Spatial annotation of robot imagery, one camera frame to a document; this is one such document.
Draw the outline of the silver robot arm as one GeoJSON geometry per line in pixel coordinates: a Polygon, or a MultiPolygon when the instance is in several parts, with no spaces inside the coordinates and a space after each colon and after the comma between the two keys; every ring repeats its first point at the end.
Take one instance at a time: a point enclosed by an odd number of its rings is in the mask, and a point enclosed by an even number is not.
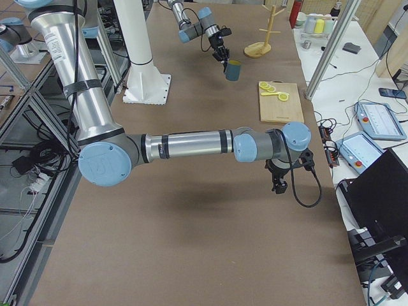
{"type": "Polygon", "coordinates": [[[226,72],[230,50],[224,45],[224,37],[232,34],[229,27],[220,27],[214,19],[212,10],[204,7],[198,12],[185,8],[183,1],[166,1],[178,24],[178,36],[182,43],[200,38],[202,52],[212,50],[212,57],[223,66],[226,72]]]}
{"type": "Polygon", "coordinates": [[[314,170],[309,128],[301,122],[260,133],[247,127],[150,136],[127,135],[115,122],[82,28],[97,8],[89,1],[21,1],[31,25],[45,39],[80,134],[78,165],[97,186],[110,187],[138,165],[155,159],[233,153],[239,162],[264,160],[273,190],[283,193],[286,174],[314,170]]]}

